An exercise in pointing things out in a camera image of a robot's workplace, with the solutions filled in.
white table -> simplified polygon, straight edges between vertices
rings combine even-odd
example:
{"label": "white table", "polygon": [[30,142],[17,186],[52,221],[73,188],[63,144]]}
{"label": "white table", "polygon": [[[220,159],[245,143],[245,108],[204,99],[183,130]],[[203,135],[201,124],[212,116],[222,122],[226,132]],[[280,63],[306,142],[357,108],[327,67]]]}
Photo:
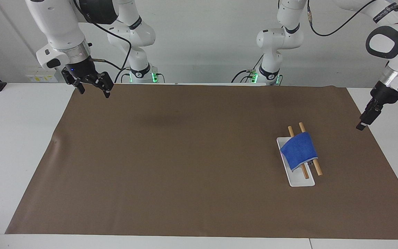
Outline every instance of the white table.
{"label": "white table", "polygon": [[[349,89],[360,110],[369,91]],[[72,92],[60,83],[8,84],[0,92],[0,248],[398,248],[388,240],[4,235]],[[398,177],[398,102],[386,105],[370,128]]]}

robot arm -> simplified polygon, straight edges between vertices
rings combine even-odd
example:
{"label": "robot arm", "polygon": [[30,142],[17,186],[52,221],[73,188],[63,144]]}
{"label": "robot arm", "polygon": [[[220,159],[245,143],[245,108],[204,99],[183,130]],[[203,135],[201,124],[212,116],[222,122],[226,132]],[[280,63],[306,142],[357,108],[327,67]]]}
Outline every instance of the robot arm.
{"label": "robot arm", "polygon": [[84,93],[82,83],[100,88],[106,98],[113,82],[107,72],[99,74],[91,61],[89,44],[79,29],[78,21],[68,0],[26,0],[27,7],[49,43],[36,55],[46,69],[65,66],[65,81]]}
{"label": "robot arm", "polygon": [[[368,0],[333,0],[339,7],[358,11]],[[366,49],[388,60],[379,81],[371,90],[372,99],[360,116],[357,129],[371,125],[384,104],[398,101],[398,5],[391,0],[376,0],[361,11],[379,25],[367,38]]]}
{"label": "robot arm", "polygon": [[157,68],[148,62],[147,54],[140,47],[153,45],[156,40],[156,34],[152,27],[147,25],[139,16],[134,0],[117,0],[117,9],[119,11],[119,25],[115,25],[110,32],[128,39],[130,45],[108,34],[109,42],[119,48],[123,53],[130,55],[128,61],[131,68],[131,80],[133,83],[151,83],[155,80]]}
{"label": "robot arm", "polygon": [[257,45],[264,52],[264,59],[256,69],[258,82],[274,84],[281,69],[282,55],[279,49],[298,48],[303,43],[299,19],[305,8],[306,0],[281,1],[277,20],[282,28],[267,29],[257,35]]}

wooden stick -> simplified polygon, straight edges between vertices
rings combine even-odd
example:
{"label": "wooden stick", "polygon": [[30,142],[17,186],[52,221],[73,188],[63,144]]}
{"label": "wooden stick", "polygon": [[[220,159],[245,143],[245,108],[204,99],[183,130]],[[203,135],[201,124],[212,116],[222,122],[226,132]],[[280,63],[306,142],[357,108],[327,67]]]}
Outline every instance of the wooden stick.
{"label": "wooden stick", "polygon": [[[290,137],[294,137],[294,131],[292,126],[288,126],[288,131],[290,132]],[[310,176],[308,175],[305,164],[300,165],[300,167],[302,167],[303,176],[305,177],[305,179],[309,179]]]}
{"label": "wooden stick", "polygon": [[[302,122],[299,123],[299,126],[300,126],[300,130],[302,132],[306,132],[305,126],[303,126]],[[319,160],[318,159],[314,159],[313,163],[314,163],[314,167],[316,167],[317,175],[323,175],[322,169],[320,168],[320,165],[319,165]]]}

blue cloth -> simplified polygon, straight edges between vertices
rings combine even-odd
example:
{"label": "blue cloth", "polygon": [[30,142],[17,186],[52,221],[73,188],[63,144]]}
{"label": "blue cloth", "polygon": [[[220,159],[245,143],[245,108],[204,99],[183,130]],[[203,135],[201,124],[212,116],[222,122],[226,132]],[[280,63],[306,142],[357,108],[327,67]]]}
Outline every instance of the blue cloth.
{"label": "blue cloth", "polygon": [[313,140],[311,140],[310,134],[307,132],[302,132],[292,137],[282,146],[281,152],[292,171],[297,169],[299,165],[318,158]]}

brown work surface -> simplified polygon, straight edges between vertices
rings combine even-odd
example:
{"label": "brown work surface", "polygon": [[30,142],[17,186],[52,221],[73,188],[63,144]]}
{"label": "brown work surface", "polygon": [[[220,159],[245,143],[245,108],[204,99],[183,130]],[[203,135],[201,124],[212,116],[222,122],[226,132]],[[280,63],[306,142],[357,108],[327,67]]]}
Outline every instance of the brown work surface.
{"label": "brown work surface", "polygon": [[[398,239],[398,179],[359,115],[335,87],[88,86],[6,233]],[[289,186],[276,143],[300,121],[314,187]]]}

